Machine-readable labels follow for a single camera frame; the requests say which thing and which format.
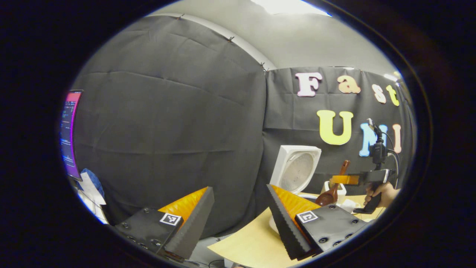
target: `ceiling light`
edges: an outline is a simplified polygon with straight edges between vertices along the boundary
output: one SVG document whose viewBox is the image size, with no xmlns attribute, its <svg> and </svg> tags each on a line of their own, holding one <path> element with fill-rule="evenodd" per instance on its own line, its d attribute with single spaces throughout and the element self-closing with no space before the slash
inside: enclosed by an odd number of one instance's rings
<svg viewBox="0 0 476 268">
<path fill-rule="evenodd" d="M 384 74 L 384 77 L 387 78 L 387 79 L 390 79 L 394 82 L 396 82 L 398 80 L 397 77 L 393 76 L 393 75 L 390 75 L 390 74 Z"/>
<path fill-rule="evenodd" d="M 329 13 L 319 10 L 302 0 L 251 0 L 262 6 L 270 14 L 319 14 L 332 17 Z"/>
</svg>

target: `white object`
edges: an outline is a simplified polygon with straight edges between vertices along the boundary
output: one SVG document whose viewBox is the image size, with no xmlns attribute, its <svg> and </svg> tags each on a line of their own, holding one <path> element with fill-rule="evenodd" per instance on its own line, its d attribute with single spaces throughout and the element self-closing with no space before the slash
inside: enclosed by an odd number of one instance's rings
<svg viewBox="0 0 476 268">
<path fill-rule="evenodd" d="M 321 157 L 314 146 L 281 145 L 269 184 L 293 194 L 304 190 L 311 181 Z"/>
<path fill-rule="evenodd" d="M 98 205 L 94 199 L 91 200 L 85 193 L 81 190 L 78 190 L 78 196 L 83 201 L 84 205 L 100 220 L 103 224 L 108 224 L 106 216 L 102 212 L 102 208 Z"/>
<path fill-rule="evenodd" d="M 89 199 L 93 200 L 94 203 L 99 205 L 105 205 L 106 201 L 104 200 L 104 198 L 102 198 L 102 195 L 96 189 L 94 183 L 92 183 L 88 173 L 81 173 L 81 178 L 83 179 L 83 181 L 79 182 L 79 185 L 81 185 L 84 194 L 89 197 Z"/>
<path fill-rule="evenodd" d="M 346 197 L 347 190 L 343 184 L 339 184 L 340 188 L 342 189 L 337 189 L 337 203 L 342 204 L 344 201 L 344 198 Z M 321 194 L 329 190 L 329 181 L 326 181 L 324 185 L 322 186 Z"/>
<path fill-rule="evenodd" d="M 94 183 L 91 181 L 88 173 L 81 173 L 81 178 L 83 181 L 79 182 L 79 185 L 81 185 L 83 190 L 78 190 L 78 196 L 81 198 L 84 205 L 86 205 L 86 207 L 96 216 L 96 218 L 98 218 L 98 220 L 104 224 L 107 224 L 108 222 L 100 206 L 105 205 L 106 201 L 94 186 Z"/>
<path fill-rule="evenodd" d="M 347 211 L 348 213 L 353 213 L 354 208 L 356 208 L 356 202 L 346 199 L 341 205 L 337 204 L 341 209 Z"/>
</svg>

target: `yellow letter u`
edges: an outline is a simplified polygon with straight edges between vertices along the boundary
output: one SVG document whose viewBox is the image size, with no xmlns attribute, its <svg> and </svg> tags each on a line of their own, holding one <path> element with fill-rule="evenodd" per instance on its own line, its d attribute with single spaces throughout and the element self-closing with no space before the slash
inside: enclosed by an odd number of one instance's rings
<svg viewBox="0 0 476 268">
<path fill-rule="evenodd" d="M 334 135 L 334 130 L 332 128 L 333 122 L 332 119 L 336 116 L 336 113 L 329 110 L 320 110 L 317 112 L 319 116 L 319 134 L 321 139 L 332 145 L 342 145 L 350 140 L 350 135 L 352 134 L 352 121 L 351 118 L 354 117 L 354 114 L 351 112 L 342 111 L 339 113 L 340 117 L 344 120 L 344 131 L 342 135 Z"/>
</svg>

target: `human hand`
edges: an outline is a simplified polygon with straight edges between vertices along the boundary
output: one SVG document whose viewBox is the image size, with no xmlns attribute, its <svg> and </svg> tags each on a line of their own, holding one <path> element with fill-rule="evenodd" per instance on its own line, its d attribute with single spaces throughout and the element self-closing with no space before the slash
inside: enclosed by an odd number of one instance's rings
<svg viewBox="0 0 476 268">
<path fill-rule="evenodd" d="M 380 185 L 375 192 L 371 189 L 372 185 L 367 187 L 367 196 L 365 197 L 364 206 L 367 205 L 368 202 L 372 199 L 372 197 L 377 196 L 378 194 L 382 193 L 382 198 L 380 199 L 380 203 L 378 203 L 377 207 L 388 207 L 392 202 L 393 199 L 397 196 L 400 189 L 395 190 L 391 183 L 386 182 Z"/>
</svg>

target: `white paper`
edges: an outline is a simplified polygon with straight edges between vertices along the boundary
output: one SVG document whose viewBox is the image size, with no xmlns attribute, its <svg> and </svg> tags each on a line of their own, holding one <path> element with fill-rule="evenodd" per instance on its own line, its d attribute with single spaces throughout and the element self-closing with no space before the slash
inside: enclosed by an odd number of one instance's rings
<svg viewBox="0 0 476 268">
<path fill-rule="evenodd" d="M 108 221 L 106 220 L 106 217 L 104 216 L 104 213 L 102 212 L 102 209 L 99 205 L 93 203 L 87 196 L 85 196 L 84 192 L 81 190 L 78 190 L 78 196 L 81 198 L 83 201 L 84 205 L 104 224 L 108 224 Z"/>
<path fill-rule="evenodd" d="M 79 185 L 81 185 L 81 188 L 83 188 L 84 194 L 89 197 L 94 203 L 98 205 L 105 205 L 106 201 L 104 200 L 104 198 L 102 198 L 102 195 L 96 189 L 94 183 L 92 183 L 88 173 L 81 173 L 81 178 L 83 179 L 83 181 L 79 182 Z"/>
</svg>

